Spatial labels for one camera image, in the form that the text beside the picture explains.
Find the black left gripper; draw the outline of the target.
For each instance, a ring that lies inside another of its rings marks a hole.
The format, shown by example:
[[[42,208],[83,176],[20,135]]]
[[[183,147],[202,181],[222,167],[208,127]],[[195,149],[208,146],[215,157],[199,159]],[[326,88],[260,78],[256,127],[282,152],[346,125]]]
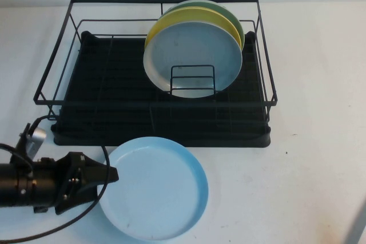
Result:
[[[54,209],[57,215],[97,198],[97,186],[117,182],[115,167],[97,162],[81,152],[69,152],[56,161],[57,195]]]

